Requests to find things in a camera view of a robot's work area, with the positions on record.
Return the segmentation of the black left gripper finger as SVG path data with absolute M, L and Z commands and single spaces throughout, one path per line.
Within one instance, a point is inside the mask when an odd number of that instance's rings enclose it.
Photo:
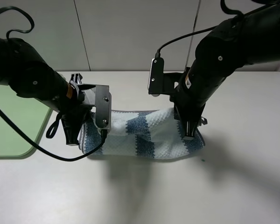
M 193 140 L 197 129 L 197 122 L 186 121 L 183 122 L 184 137 L 185 140 Z

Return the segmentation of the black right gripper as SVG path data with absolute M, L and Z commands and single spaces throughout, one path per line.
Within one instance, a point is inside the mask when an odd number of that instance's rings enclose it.
M 174 103 L 174 118 L 181 121 L 182 124 L 186 125 L 188 122 L 193 126 L 206 124 L 205 118 L 201 117 L 204 105 L 200 108 L 196 106 L 183 87 L 175 87 L 169 100 Z

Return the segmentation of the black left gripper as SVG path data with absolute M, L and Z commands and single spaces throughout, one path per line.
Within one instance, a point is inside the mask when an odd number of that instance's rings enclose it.
M 83 122 L 89 117 L 91 109 L 95 106 L 96 86 L 82 83 L 80 73 L 71 74 L 66 81 L 59 75 L 51 103 L 63 122 L 66 145 L 78 146 L 78 136 Z

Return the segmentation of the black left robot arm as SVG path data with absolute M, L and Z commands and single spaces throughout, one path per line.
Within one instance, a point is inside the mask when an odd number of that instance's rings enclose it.
M 75 74 L 67 82 L 22 39 L 0 38 L 0 85 L 8 85 L 19 97 L 35 98 L 58 112 L 47 138 L 53 138 L 62 124 L 67 145 L 79 145 L 86 152 L 97 141 L 95 132 L 106 131 L 114 124 L 104 150 L 133 148 L 136 134 L 148 139 L 149 135 L 143 132 L 147 123 L 140 121 L 138 112 L 112 111 L 109 87 L 80 84 L 80 79 Z

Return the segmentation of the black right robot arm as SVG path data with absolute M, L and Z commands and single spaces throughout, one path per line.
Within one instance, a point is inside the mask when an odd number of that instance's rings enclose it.
M 236 69 L 280 61 L 280 0 L 217 25 L 197 45 L 173 96 L 184 126 L 196 127 L 207 100 Z

